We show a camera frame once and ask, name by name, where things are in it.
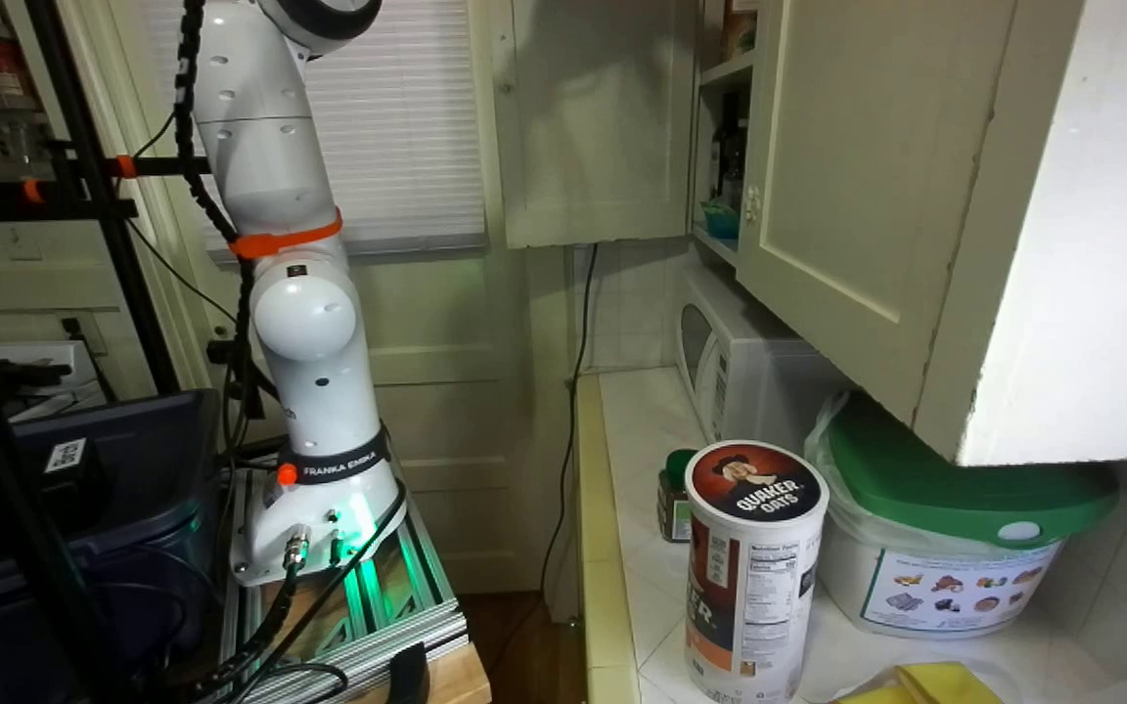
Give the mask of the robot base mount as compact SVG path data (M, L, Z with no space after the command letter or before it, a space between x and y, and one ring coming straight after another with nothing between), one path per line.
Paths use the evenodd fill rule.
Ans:
M361 552L310 552L276 629L224 689L233 704L304 704L393 679L396 659L433 666L468 641L450 576L416 503Z

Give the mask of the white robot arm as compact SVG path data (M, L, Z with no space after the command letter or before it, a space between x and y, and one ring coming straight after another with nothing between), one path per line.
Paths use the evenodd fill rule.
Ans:
M377 453L361 294L343 215L321 156L301 62L361 37L378 0L205 0L196 130L233 256L249 266L249 326L291 431L276 495L249 548L291 534L363 534L393 509L396 475Z

